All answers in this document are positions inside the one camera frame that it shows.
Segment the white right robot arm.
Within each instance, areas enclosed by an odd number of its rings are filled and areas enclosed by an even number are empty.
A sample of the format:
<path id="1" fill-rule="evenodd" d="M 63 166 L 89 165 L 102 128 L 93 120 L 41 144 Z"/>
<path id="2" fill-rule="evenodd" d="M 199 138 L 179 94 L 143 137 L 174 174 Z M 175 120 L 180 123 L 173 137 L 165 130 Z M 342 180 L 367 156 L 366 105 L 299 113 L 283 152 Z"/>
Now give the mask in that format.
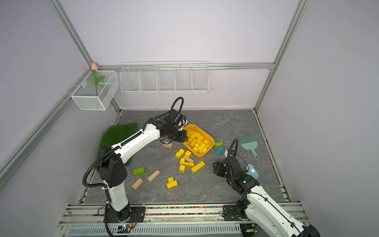
<path id="1" fill-rule="evenodd" d="M 319 231 L 306 226 L 275 202 L 259 182 L 243 170 L 235 156 L 213 163 L 213 173 L 226 178 L 234 191 L 241 195 L 235 205 L 224 205 L 226 221 L 250 220 L 271 237 L 318 237 Z"/>

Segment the yellow plastic tub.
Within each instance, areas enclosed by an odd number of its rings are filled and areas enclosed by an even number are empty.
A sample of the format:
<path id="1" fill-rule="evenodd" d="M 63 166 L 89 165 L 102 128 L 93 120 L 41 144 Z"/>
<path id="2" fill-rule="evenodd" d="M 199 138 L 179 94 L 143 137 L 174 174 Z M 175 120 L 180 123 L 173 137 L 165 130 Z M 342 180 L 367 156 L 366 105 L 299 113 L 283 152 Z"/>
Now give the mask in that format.
<path id="1" fill-rule="evenodd" d="M 214 139 L 195 124 L 184 127 L 188 140 L 183 145 L 196 157 L 203 158 L 215 145 Z"/>

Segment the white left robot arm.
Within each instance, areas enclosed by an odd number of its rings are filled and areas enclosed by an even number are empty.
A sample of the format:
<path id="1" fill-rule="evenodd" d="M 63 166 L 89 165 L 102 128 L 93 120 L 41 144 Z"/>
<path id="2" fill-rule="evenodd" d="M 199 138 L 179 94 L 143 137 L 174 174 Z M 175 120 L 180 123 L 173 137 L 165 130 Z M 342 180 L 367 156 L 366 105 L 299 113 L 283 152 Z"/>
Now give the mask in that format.
<path id="1" fill-rule="evenodd" d="M 105 191 L 106 214 L 109 209 L 114 211 L 118 222 L 125 222 L 130 218 L 130 202 L 125 190 L 128 175 L 125 164 L 155 140 L 164 142 L 167 138 L 169 142 L 186 142 L 186 124 L 187 118 L 181 110 L 171 108 L 161 115 L 149 118 L 139 131 L 125 140 L 100 149 L 97 160 L 84 173 L 82 184 L 87 188 L 101 187 Z"/>

